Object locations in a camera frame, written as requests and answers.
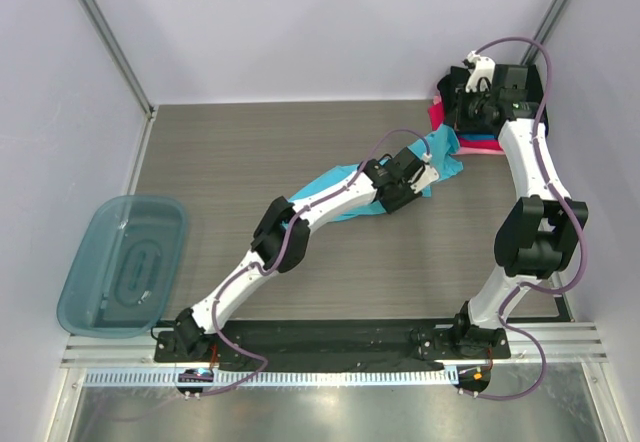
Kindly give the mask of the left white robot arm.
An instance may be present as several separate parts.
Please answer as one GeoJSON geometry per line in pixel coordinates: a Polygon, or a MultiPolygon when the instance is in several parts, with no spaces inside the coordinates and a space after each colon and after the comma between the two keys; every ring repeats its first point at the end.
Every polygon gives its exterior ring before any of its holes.
{"type": "Polygon", "coordinates": [[[205,359],[229,317],[266,281],[294,269],[306,255],[311,236],[352,210],[374,202],[387,214],[422,196],[439,179],[432,154],[405,147],[381,162],[370,159],[330,187],[293,202],[274,199],[238,266],[212,292],[181,311],[174,322],[177,349],[188,360],[205,359]]]}

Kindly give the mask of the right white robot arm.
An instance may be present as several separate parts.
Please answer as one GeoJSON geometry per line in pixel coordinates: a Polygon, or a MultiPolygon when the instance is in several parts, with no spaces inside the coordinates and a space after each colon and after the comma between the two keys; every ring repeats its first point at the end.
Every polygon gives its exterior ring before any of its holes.
{"type": "Polygon", "coordinates": [[[505,357],[506,321],[531,290],[567,268],[588,219],[559,180],[546,143],[545,92],[533,66],[487,57],[453,66],[438,82],[444,122],[460,135],[492,135],[517,200],[494,241],[496,266],[435,341],[457,358],[505,357]]]}

